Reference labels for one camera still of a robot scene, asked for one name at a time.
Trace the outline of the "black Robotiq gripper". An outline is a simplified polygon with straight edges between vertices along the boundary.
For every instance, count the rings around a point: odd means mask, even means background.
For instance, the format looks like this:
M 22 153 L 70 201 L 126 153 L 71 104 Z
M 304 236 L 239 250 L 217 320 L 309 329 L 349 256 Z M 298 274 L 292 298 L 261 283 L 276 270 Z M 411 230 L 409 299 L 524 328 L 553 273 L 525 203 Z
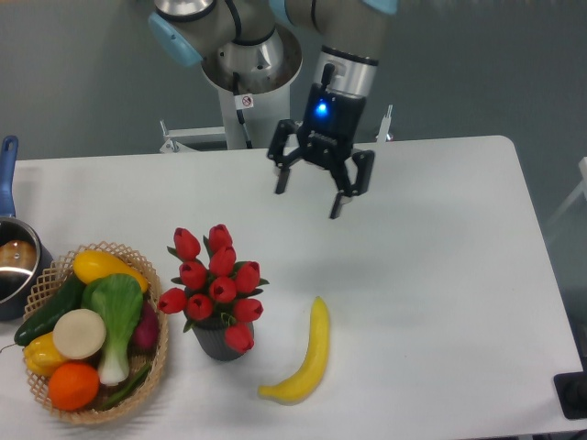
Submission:
M 324 66 L 320 82 L 313 83 L 310 88 L 302 125 L 299 128 L 292 119 L 281 120 L 267 153 L 277 170 L 276 194 L 286 191 L 291 167 L 301 157 L 330 172 L 338 188 L 330 219 L 340 216 L 343 204 L 369 190 L 375 160 L 373 150 L 354 149 L 351 154 L 366 98 L 333 89 L 335 70 L 332 63 Z M 300 148 L 286 154 L 284 150 L 290 136 L 298 140 Z M 357 168 L 354 182 L 350 181 L 346 166 L 349 157 Z

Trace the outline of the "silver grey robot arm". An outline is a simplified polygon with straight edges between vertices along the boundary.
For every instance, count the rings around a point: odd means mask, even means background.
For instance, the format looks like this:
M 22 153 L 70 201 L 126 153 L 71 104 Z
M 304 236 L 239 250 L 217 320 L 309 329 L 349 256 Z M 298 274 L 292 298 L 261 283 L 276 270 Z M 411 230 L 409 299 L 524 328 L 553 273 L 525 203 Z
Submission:
M 284 193 L 292 166 L 330 173 L 331 214 L 367 192 L 375 155 L 354 140 L 370 94 L 394 1 L 158 1 L 149 26 L 164 51 L 200 65 L 216 88 L 229 149 L 265 149 Z M 322 38 L 300 120 L 290 88 L 302 67 L 294 28 Z

